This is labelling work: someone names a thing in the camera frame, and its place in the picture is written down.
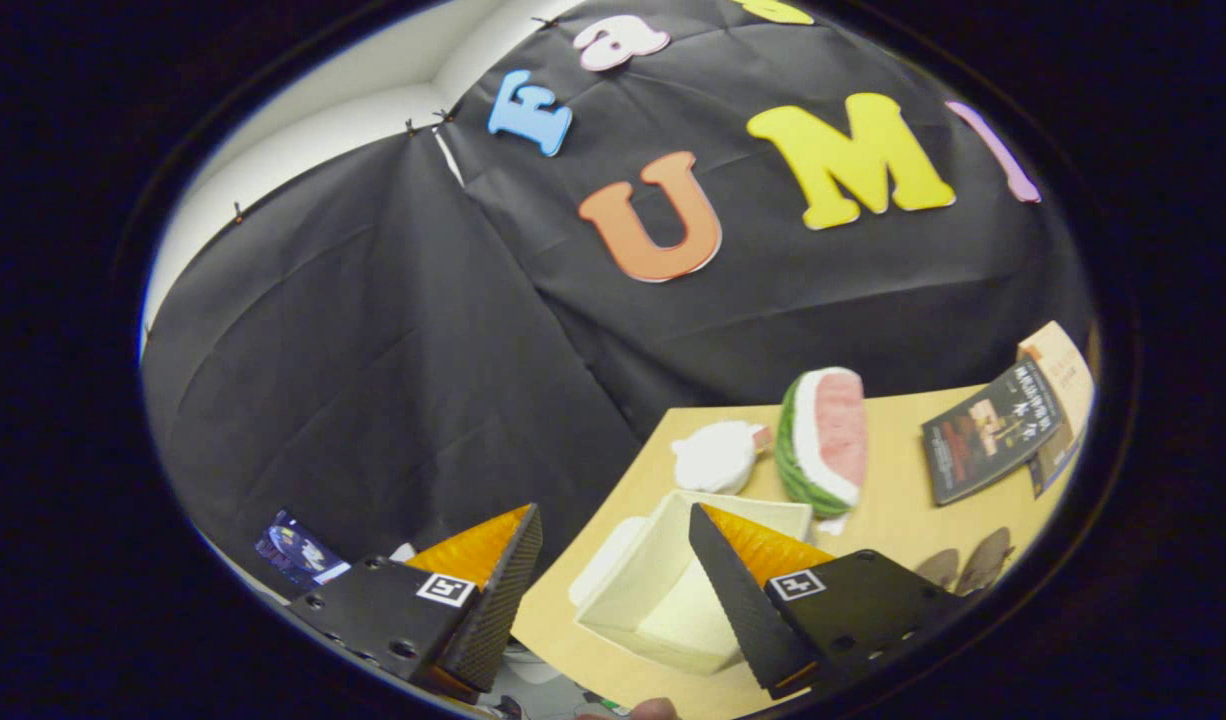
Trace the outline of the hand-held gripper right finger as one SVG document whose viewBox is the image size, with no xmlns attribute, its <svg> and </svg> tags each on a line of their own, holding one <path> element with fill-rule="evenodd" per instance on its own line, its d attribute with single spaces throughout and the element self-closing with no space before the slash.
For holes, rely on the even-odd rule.
<svg viewBox="0 0 1226 720">
<path fill-rule="evenodd" d="M 966 606 L 874 550 L 836 557 L 709 503 L 691 507 L 689 543 L 774 700 L 839 694 L 886 673 Z"/>
</svg>

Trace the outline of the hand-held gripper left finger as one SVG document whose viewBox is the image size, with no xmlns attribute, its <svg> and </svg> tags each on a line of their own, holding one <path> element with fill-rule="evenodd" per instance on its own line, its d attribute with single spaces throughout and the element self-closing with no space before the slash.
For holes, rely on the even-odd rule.
<svg viewBox="0 0 1226 720">
<path fill-rule="evenodd" d="M 539 505 L 526 503 L 409 561 L 367 556 L 288 610 L 371 667 L 476 702 L 497 678 L 541 547 Z"/>
</svg>

